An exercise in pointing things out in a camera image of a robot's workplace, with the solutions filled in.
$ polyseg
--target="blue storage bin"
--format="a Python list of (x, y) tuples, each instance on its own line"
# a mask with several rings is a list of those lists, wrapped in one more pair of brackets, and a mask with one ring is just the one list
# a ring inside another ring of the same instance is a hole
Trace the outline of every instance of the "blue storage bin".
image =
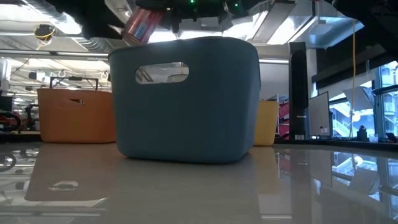
[[(109, 61), (116, 142), (125, 156), (227, 163), (253, 146), (261, 87), (253, 45), (202, 37), (118, 49)], [(136, 82), (140, 66), (169, 62), (188, 65), (187, 79)]]

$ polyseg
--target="ceiling light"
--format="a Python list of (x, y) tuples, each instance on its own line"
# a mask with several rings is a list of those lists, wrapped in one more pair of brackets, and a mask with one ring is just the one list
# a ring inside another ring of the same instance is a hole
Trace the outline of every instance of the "ceiling light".
[(294, 21), (288, 17), (275, 31), (274, 35), (268, 40), (267, 44), (284, 44), (286, 43), (292, 33), (294, 32)]
[(278, 59), (259, 59), (260, 63), (281, 63), (288, 64), (289, 60), (278, 60)]
[(308, 22), (303, 28), (301, 28), (292, 38), (290, 38), (289, 42), (294, 42), (297, 38), (299, 38), (312, 24), (317, 20), (317, 17), (314, 17)]
[(20, 61), (14, 60), (14, 59), (6, 59), (6, 60), (8, 63), (11, 64), (12, 67), (20, 67), (23, 64), (23, 62), (20, 62)]
[(246, 40), (253, 39), (253, 37), (255, 36), (257, 31), (260, 29), (261, 24), (266, 19), (267, 15), (268, 15), (268, 11), (264, 11), (259, 14), (257, 13), (256, 15), (253, 16), (253, 21), (254, 21), (253, 28), (251, 29), (249, 34), (246, 36)]
[(102, 53), (86, 53), (86, 52), (57, 52), (61, 56), (76, 56), (76, 57), (104, 57), (108, 58), (108, 54)]
[(15, 167), (33, 167), (35, 166), (34, 164), (16, 164)]
[(7, 93), (7, 96), (37, 96), (35, 93)]
[(241, 38), (246, 37), (246, 34), (253, 28), (253, 22), (244, 22), (236, 24), (228, 30), (223, 32), (223, 37)]

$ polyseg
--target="ceiling duct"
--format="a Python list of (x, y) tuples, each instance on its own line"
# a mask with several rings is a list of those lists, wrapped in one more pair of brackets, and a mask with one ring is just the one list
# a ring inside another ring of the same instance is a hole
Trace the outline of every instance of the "ceiling duct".
[[(47, 16), (49, 21), (60, 31), (65, 34), (80, 34), (81, 26), (77, 24), (72, 18), (66, 13), (59, 13), (54, 6), (45, 2), (44, 0), (22, 0), (33, 10), (42, 13)], [(84, 37), (72, 37), (72, 39), (80, 44), (83, 48), (90, 52), (106, 52), (109, 53), (113, 50), (113, 47), (105, 40), (94, 37), (90, 40)]]

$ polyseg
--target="cylindrical object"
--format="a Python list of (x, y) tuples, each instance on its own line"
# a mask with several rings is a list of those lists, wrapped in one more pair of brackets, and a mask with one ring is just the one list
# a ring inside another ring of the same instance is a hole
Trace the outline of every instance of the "cylindrical object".
[(289, 43), (289, 139), (306, 140), (308, 75), (305, 42)]
[(260, 101), (257, 110), (256, 130), (254, 132), (255, 146), (271, 146), (275, 140), (278, 120), (279, 103), (276, 101)]
[(164, 15), (164, 11), (151, 11), (140, 7), (126, 22), (123, 38), (132, 45), (146, 44)]

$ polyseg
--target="yellow storage bin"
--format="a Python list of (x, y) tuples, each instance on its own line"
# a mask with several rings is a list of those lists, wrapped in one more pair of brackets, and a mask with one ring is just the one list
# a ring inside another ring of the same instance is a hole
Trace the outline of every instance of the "yellow storage bin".
[(257, 111), (255, 146), (271, 146), (275, 140), (275, 130), (279, 103), (276, 101), (260, 101)]

